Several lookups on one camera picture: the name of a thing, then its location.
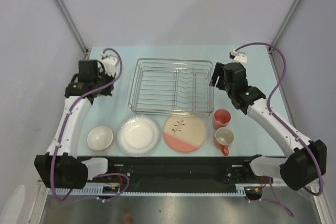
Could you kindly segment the metal wire dish rack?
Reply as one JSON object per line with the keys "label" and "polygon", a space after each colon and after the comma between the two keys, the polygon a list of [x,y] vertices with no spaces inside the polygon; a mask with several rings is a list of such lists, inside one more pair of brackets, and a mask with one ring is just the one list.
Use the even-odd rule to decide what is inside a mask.
{"label": "metal wire dish rack", "polygon": [[214,111],[208,60],[140,58],[129,97],[134,113],[208,117]]}

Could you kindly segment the white bowl orange outside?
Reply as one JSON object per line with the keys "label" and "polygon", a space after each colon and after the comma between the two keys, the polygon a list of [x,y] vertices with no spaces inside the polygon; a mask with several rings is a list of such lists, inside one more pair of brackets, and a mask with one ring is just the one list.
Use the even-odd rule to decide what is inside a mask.
{"label": "white bowl orange outside", "polygon": [[113,141],[113,132],[109,127],[98,126],[92,129],[87,136],[87,144],[94,151],[108,148]]}

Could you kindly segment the white scalloped plate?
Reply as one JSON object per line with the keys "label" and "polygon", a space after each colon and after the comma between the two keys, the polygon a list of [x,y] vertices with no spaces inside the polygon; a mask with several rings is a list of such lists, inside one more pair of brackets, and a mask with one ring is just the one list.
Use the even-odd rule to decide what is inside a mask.
{"label": "white scalloped plate", "polygon": [[161,136],[161,128],[155,119],[134,115],[119,126],[117,144],[127,156],[143,157],[158,147]]}

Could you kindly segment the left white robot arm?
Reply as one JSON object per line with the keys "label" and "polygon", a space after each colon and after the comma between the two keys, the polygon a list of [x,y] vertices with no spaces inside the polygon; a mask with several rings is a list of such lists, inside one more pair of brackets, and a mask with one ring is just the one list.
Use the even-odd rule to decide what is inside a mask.
{"label": "left white robot arm", "polygon": [[84,121],[94,99],[111,96],[116,77],[115,57],[101,60],[80,60],[78,73],[65,89],[65,106],[57,132],[46,154],[34,160],[43,183],[48,188],[82,189],[88,180],[99,176],[110,182],[116,169],[107,158],[78,159],[77,149]]}

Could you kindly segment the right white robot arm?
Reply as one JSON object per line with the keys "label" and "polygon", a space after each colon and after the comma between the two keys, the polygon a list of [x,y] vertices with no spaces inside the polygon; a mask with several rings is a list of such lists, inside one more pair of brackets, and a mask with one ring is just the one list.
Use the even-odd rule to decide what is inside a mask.
{"label": "right white robot arm", "polygon": [[322,179],[326,173],[327,146],[300,133],[272,109],[268,98],[248,84],[241,63],[216,63],[209,85],[226,91],[233,106],[257,122],[285,155],[252,156],[249,165],[242,169],[245,181],[254,183],[261,176],[280,178],[289,188],[300,190]]}

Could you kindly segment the coral pink cup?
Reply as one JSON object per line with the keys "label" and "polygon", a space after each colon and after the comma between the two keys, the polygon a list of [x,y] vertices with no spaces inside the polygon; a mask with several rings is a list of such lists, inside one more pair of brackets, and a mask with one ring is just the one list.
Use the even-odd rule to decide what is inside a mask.
{"label": "coral pink cup", "polygon": [[221,127],[226,127],[232,119],[232,116],[229,111],[225,109],[218,109],[214,112],[212,119],[212,126],[215,130],[218,130]]}

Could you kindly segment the orange mug white inside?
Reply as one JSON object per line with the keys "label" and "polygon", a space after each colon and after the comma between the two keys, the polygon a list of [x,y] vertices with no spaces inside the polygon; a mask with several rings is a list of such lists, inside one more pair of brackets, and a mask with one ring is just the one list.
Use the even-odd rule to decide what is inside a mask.
{"label": "orange mug white inside", "polygon": [[234,133],[227,127],[220,127],[214,134],[214,145],[218,148],[224,156],[229,155],[229,147],[234,141]]}

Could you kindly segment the pink beige leaf plate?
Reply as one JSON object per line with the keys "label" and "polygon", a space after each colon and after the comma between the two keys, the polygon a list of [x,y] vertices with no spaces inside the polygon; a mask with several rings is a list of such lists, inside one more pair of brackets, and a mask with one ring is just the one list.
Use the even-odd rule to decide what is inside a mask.
{"label": "pink beige leaf plate", "polygon": [[202,147],[207,127],[199,117],[172,116],[163,127],[163,138],[172,150],[189,154]]}

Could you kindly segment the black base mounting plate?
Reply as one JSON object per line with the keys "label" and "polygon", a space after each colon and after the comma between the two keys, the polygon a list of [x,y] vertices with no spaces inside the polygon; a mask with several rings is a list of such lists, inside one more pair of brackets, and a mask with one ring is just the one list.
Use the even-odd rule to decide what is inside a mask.
{"label": "black base mounting plate", "polygon": [[267,176],[253,174],[249,156],[107,158],[108,174],[126,175],[131,192],[224,193],[237,184],[260,184]]}

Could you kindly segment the left aluminium frame post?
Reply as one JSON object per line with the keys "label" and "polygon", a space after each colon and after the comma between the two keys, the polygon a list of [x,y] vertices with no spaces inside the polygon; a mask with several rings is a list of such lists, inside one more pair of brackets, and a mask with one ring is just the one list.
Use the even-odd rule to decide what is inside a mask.
{"label": "left aluminium frame post", "polygon": [[87,55],[89,49],[86,47],[85,42],[68,10],[66,4],[63,0],[53,0],[56,7],[60,11],[61,16],[63,17],[70,33],[72,34],[73,38],[75,39],[77,45],[79,46],[81,52],[84,56]]}

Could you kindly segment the aluminium frame post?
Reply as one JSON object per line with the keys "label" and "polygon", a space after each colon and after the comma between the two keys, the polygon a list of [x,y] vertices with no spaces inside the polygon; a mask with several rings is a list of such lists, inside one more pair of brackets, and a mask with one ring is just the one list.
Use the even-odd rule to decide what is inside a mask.
{"label": "aluminium frame post", "polygon": [[281,22],[281,25],[279,26],[271,44],[273,46],[277,46],[277,44],[279,43],[280,39],[282,38],[282,36],[284,35],[286,29],[288,28],[291,20],[293,19],[293,17],[295,16],[296,12],[298,11],[301,3],[303,2],[303,0],[293,0],[283,21]]}
{"label": "aluminium frame post", "polygon": [[56,7],[60,11],[61,16],[63,17],[70,33],[72,34],[73,38],[75,39],[77,45],[79,46],[81,52],[84,56],[87,55],[89,49],[86,47],[85,42],[68,10],[66,4],[63,0],[53,0]]}

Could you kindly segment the right aluminium frame post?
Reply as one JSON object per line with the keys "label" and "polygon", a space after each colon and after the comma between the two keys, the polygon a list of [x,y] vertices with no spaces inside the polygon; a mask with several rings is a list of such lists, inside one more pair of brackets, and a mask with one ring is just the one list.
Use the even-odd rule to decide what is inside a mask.
{"label": "right aluminium frame post", "polygon": [[271,44],[273,46],[277,46],[277,44],[279,43],[280,39],[282,38],[282,36],[284,35],[286,29],[288,28],[291,20],[293,19],[293,17],[295,16],[296,12],[298,11],[301,3],[303,2],[303,0],[293,0],[283,21],[281,22],[281,25],[279,26]]}

